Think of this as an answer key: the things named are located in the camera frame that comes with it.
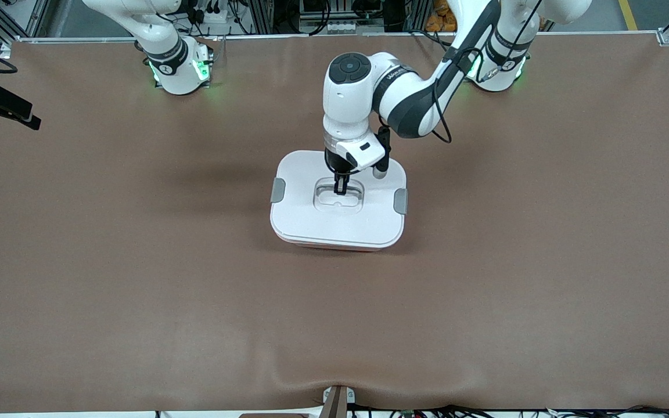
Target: yellow floor line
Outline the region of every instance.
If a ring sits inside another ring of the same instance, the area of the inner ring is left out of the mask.
[[[634,15],[631,14],[631,6],[629,6],[629,0],[618,0],[618,5],[621,7],[621,13],[624,14],[624,21],[626,21],[626,29],[629,29],[629,31],[637,31],[636,21],[634,21]]]

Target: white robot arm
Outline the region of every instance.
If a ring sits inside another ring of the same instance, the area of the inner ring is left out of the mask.
[[[180,37],[171,22],[160,17],[180,7],[180,0],[83,0],[130,32],[149,58],[154,76],[167,92],[186,95],[210,79],[208,47],[192,37]]]
[[[389,147],[369,127],[372,111],[402,138],[424,137],[443,120],[443,109],[477,59],[487,61],[475,71],[480,88],[509,88],[538,31],[537,12],[568,23],[591,1],[503,0],[500,8],[499,0],[448,0],[459,31],[427,80],[385,52],[332,60],[324,79],[323,124],[335,193],[345,194],[348,177],[367,167],[374,167],[377,178],[385,176]]]

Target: green led light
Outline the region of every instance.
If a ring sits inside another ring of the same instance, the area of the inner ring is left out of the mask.
[[[151,69],[151,72],[154,74],[154,80],[156,80],[156,82],[159,82],[159,75],[156,74],[156,69],[154,68],[154,64],[151,64],[151,62],[149,62],[149,68]]]
[[[523,61],[520,61],[520,64],[518,64],[518,71],[515,73],[515,78],[520,77],[520,75],[523,73],[523,64],[526,63],[526,59],[523,58]]]
[[[196,69],[197,76],[201,80],[208,79],[208,64],[204,64],[202,61],[193,60],[193,68]]]
[[[468,74],[466,75],[469,78],[476,78],[476,72],[479,70],[479,66],[481,65],[481,55],[476,58],[472,65],[472,69],[469,70]]]

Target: brown tabletop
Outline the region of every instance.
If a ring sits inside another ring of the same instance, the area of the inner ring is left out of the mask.
[[[512,90],[463,85],[454,143],[396,140],[404,235],[298,248],[279,160],[321,150],[330,59],[411,37],[230,41],[215,84],[152,88],[131,44],[13,48],[0,84],[0,412],[669,407],[669,48],[546,35]]]

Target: orange object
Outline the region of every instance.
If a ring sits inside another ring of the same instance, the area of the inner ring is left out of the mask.
[[[427,18],[427,24],[425,24],[425,31],[428,32],[440,32],[443,30],[443,17],[439,15],[430,15]]]
[[[455,32],[457,28],[456,16],[453,13],[448,13],[443,17],[443,31]]]
[[[434,0],[433,9],[439,16],[445,16],[447,13],[451,13],[451,8],[448,7],[448,0]]]

